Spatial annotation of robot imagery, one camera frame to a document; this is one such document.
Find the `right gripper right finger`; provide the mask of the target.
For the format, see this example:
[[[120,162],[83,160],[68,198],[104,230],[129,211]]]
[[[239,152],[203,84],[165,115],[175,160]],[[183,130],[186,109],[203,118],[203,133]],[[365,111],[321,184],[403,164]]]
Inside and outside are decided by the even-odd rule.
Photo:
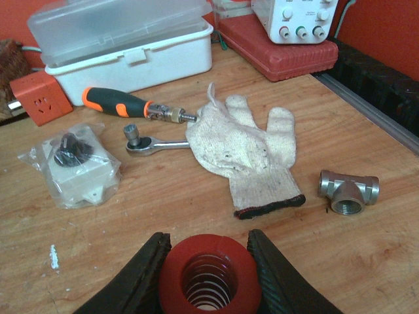
[[[249,231],[247,250],[262,289],[258,313],[341,313],[286,259],[262,230]]]

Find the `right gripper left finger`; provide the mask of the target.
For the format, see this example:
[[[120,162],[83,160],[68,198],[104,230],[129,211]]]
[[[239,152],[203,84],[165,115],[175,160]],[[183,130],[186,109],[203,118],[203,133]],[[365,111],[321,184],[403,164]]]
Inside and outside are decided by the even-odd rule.
[[[158,280],[170,249],[170,234],[154,233],[125,267],[75,312],[162,313]]]

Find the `large red spring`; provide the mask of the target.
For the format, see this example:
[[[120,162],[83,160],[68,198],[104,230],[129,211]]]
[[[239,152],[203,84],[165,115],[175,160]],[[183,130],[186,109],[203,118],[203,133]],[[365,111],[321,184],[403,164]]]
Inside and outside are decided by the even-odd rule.
[[[256,313],[262,292],[256,263],[241,244],[201,234],[168,253],[158,295],[164,313]]]

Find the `bagged white switch box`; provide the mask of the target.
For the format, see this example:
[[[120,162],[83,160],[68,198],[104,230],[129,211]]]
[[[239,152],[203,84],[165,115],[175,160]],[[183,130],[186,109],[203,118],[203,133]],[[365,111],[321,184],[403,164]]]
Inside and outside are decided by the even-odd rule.
[[[102,123],[79,123],[37,143],[18,158],[40,171],[56,205],[101,205],[120,183],[120,162],[102,145]]]

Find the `white knit work glove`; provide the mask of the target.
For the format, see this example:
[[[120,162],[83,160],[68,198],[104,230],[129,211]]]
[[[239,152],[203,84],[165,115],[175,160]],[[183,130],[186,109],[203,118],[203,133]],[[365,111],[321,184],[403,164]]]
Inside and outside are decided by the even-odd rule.
[[[207,97],[208,103],[199,108],[185,136],[198,163],[228,179],[234,216],[251,219],[304,204],[306,198],[290,172],[296,160],[293,114],[282,107],[271,108],[262,130],[245,96],[219,101],[210,83]]]

